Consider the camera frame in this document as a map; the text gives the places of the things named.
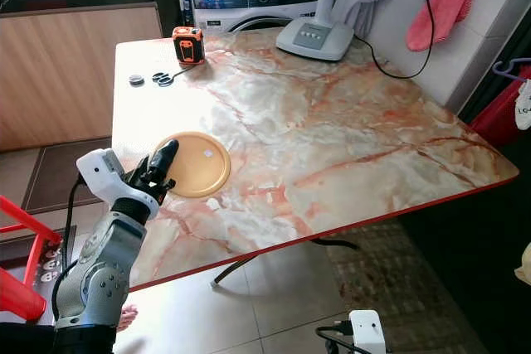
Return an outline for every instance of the fan base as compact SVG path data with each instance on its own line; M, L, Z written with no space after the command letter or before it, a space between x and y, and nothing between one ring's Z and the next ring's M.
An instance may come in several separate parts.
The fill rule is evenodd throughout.
M341 23L317 22L314 17L296 18L276 38L276 46L298 56L339 61L354 31Z

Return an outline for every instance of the scissors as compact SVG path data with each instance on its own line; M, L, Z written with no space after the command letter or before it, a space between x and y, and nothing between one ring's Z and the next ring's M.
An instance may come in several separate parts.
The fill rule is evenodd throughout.
M170 76L166 72L157 72L152 77L153 82L158 84L160 87L170 86L173 83L173 80L174 80L175 76L181 75L182 73L186 72L187 70L191 70L194 66L195 65L190 66L189 68L186 68L184 70L180 70L177 74L175 74L173 76Z

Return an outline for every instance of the robotic arm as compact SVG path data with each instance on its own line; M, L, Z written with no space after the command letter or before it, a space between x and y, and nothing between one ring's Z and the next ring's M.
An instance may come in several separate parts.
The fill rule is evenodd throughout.
M149 162L124 169L112 149L96 149L77 160L94 195L110 204L79 259L58 278L52 306L56 316L53 353L111 353L129 291L129 272L166 193L175 186L166 174L178 150L171 140Z

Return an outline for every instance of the marble table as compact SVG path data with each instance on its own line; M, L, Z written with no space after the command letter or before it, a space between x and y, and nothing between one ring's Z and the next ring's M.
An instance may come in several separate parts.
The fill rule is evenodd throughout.
M210 197L169 193L131 273L132 290L449 201L518 170L409 80L353 43L339 63L275 48L277 28L206 39L180 70L170 39L116 47L112 146L126 170L167 136L211 134L231 175ZM145 85L128 78L141 74Z

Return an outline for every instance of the yellow plate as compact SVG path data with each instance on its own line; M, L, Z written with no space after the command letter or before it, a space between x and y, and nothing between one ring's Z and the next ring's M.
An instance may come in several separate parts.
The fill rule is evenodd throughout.
M213 137L199 132L177 133L164 139L179 141L179 150L168 171L177 183L171 191L179 196L198 198L219 190L231 172L227 150Z

